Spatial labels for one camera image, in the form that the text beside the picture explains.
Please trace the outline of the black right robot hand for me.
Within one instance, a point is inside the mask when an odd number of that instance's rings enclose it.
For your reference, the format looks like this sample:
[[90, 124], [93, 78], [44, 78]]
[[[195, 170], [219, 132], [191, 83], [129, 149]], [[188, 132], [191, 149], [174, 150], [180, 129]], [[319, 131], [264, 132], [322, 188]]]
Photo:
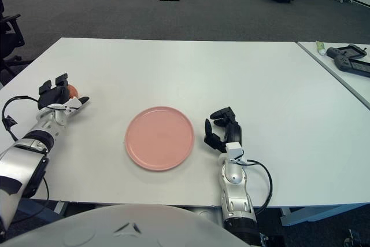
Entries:
[[218, 135], [212, 132], [212, 126], [209, 119], [205, 119], [205, 137], [204, 142], [212, 149], [221, 153], [226, 152], [226, 144], [239, 142], [242, 145], [242, 128], [236, 121], [235, 113], [230, 107], [220, 109], [210, 115], [213, 124], [224, 128], [224, 139], [221, 140]]

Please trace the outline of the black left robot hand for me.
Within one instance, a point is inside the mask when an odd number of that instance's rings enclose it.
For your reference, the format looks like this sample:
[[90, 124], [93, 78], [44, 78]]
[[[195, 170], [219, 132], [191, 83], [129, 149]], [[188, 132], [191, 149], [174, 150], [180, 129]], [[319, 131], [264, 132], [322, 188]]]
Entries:
[[66, 114], [73, 113], [82, 108], [89, 97], [72, 95], [72, 86], [68, 83], [68, 74], [64, 73], [55, 79], [55, 86], [51, 86], [51, 80], [44, 82], [39, 88], [38, 109], [50, 109], [64, 111]]

